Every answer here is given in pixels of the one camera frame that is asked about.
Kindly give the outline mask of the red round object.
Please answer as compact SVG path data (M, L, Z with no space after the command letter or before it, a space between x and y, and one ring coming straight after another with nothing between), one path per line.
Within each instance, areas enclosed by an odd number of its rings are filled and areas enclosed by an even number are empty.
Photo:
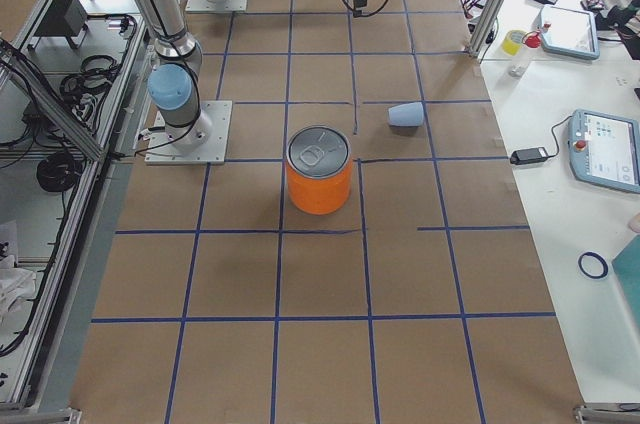
M522 40L522 47L527 49L537 49L541 46L541 31L532 31L527 33Z

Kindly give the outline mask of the large orange can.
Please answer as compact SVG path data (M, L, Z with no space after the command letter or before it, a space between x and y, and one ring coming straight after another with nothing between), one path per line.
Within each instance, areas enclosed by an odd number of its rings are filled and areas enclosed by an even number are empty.
M347 138L325 125L297 131L286 149L286 183L291 202L312 215L342 207L351 186L351 148Z

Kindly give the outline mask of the blue teach pendant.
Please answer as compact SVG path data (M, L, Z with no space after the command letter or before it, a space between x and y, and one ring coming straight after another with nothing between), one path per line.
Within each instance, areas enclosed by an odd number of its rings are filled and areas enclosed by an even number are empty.
M577 109L568 124L570 168L579 181L639 193L639 123Z
M544 5L537 25L543 29L542 48L551 54L596 60L600 48L594 15L589 11Z

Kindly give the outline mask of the far blue teach pendant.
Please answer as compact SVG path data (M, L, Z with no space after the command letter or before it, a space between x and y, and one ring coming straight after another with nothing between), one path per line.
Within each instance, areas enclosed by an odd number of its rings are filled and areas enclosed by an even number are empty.
M589 11L544 5L537 25L543 29L542 48L551 54L596 60L600 48L594 15Z

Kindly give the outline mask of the black power adapter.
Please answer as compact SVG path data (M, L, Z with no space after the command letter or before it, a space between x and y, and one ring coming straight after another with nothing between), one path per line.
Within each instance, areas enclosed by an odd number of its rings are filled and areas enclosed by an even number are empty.
M533 147L517 149L512 152L509 162L512 165L530 165L545 162L549 159L549 154L544 147Z

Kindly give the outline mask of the light blue plastic cup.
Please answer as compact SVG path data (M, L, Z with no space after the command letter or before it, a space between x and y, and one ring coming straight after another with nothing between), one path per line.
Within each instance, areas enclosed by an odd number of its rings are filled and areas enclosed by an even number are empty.
M398 104L388 109L388 124L394 127L418 127L424 122L421 102Z

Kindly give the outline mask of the aluminium frame rail left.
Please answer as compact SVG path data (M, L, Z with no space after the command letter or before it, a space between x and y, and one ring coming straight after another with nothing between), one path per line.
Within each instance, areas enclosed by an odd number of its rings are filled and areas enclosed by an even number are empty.
M105 157L105 147L67 108L41 70L5 39L1 39L1 66L22 86L37 110L56 124L85 157L92 161Z

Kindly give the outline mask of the teal board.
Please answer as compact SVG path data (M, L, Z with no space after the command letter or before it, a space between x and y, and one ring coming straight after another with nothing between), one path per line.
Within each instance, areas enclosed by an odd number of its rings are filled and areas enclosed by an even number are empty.
M613 259L613 268L625 301L636 323L640 316L639 236L636 235Z

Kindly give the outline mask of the yellow tape roll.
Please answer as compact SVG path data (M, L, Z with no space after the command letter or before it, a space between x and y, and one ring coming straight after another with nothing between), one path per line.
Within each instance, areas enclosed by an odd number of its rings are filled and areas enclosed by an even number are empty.
M509 30L501 43L501 49L509 56L515 56L523 44L527 32L523 30Z

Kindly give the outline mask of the near blue teach pendant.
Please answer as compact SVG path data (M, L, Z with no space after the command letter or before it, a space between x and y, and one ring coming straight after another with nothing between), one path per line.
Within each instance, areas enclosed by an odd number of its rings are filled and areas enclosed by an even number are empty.
M577 109L568 124L570 168L579 181L639 193L639 123Z

